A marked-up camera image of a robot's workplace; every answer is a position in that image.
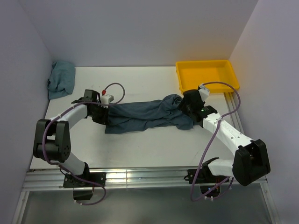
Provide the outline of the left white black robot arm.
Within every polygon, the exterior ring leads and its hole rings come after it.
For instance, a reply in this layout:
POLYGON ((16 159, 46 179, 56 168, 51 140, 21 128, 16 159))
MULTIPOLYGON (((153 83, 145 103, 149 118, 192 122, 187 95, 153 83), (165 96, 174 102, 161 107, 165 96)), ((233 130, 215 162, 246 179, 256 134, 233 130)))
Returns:
POLYGON ((113 100, 114 96, 107 95, 105 90, 102 95, 94 90, 85 90, 84 96, 73 101, 66 112, 51 119, 38 120, 33 156, 63 167, 74 175, 74 181, 79 186, 88 185, 91 180, 89 166, 71 152, 70 130, 87 117, 95 123, 106 125, 108 105, 113 100))

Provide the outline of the dark teal t-shirt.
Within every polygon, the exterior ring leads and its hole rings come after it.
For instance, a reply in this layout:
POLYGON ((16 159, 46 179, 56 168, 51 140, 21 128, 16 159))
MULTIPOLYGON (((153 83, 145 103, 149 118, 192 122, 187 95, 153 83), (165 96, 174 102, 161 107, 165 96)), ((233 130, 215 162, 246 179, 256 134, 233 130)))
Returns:
POLYGON ((166 126, 190 130, 195 122, 178 109, 181 101, 181 96, 171 94, 161 100, 114 105, 108 112, 105 133, 141 132, 149 128, 166 126))

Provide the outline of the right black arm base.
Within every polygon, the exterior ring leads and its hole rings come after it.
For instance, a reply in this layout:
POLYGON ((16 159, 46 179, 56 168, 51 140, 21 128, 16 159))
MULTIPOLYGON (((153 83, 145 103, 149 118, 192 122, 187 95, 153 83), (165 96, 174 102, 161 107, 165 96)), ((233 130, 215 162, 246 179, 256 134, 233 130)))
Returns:
MULTIPOLYGON (((189 184, 192 184, 195 173, 196 169, 188 169, 187 175, 184 177, 184 180, 188 181, 189 184)), ((214 185, 225 180, 225 178, 226 177, 222 175, 214 176, 210 171, 200 171, 195 183, 200 185, 200 191, 202 194, 204 194, 209 191, 214 185)))

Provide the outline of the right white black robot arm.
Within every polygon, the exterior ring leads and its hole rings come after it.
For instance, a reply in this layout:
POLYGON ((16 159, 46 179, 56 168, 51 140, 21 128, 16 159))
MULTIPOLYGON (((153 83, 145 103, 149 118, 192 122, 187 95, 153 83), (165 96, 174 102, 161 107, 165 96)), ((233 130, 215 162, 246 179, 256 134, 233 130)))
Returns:
POLYGON ((178 109, 203 129, 213 133, 232 153, 233 159, 214 157, 202 163, 198 171, 189 171, 190 183, 213 183, 226 177, 247 186, 271 171, 266 144, 239 132, 210 105, 205 105, 208 89, 188 90, 178 109))

